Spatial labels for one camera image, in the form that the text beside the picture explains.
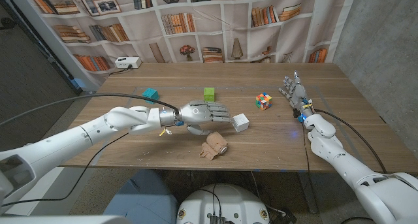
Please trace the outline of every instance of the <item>rubik's cube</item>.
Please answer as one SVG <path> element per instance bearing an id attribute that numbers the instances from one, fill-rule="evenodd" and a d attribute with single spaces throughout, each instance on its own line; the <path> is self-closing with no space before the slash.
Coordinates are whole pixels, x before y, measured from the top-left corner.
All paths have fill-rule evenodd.
<path id="1" fill-rule="evenodd" d="M 272 97 L 267 93 L 262 93 L 255 97 L 255 105 L 261 110 L 266 110 L 272 106 Z"/>

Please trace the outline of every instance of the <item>gray wall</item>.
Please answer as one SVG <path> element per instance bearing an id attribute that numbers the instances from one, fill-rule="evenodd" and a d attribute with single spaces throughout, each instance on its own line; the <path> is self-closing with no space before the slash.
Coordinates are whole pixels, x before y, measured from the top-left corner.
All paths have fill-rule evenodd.
<path id="1" fill-rule="evenodd" d="M 354 0 L 334 63 L 418 158 L 418 0 Z"/>

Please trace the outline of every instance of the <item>white robot body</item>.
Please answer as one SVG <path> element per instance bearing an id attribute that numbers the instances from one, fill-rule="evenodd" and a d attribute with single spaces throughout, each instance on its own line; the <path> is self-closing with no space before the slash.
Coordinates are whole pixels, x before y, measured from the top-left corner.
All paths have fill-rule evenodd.
<path id="1" fill-rule="evenodd" d="M 214 185 L 208 185 L 202 189 L 212 192 Z M 212 197 L 213 194 L 207 191 L 197 190 L 183 201 L 178 209 L 177 224 L 212 223 L 210 217 L 213 216 L 214 211 L 215 216 L 219 217 L 219 202 L 216 197 Z M 225 221 L 232 221 L 236 224 L 269 223 L 266 206 L 248 190 L 237 185 L 216 184 L 214 193 L 219 197 L 221 216 L 225 218 Z"/>

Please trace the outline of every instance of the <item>bookshelf backdrop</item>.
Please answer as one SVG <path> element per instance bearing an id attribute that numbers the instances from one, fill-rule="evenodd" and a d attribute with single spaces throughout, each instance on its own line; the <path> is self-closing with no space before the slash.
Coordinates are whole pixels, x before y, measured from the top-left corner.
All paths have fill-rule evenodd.
<path id="1" fill-rule="evenodd" d="M 143 62 L 332 62 L 353 0 L 28 0 L 80 68 Z"/>

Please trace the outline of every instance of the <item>white power strip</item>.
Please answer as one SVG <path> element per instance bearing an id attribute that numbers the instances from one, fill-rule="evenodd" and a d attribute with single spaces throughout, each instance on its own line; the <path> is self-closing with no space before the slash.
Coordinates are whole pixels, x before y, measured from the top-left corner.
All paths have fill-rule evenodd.
<path id="1" fill-rule="evenodd" d="M 141 58 L 139 57 L 118 57 L 115 61 L 117 68 L 128 68 L 129 65 L 132 65 L 132 68 L 139 68 L 141 65 Z"/>

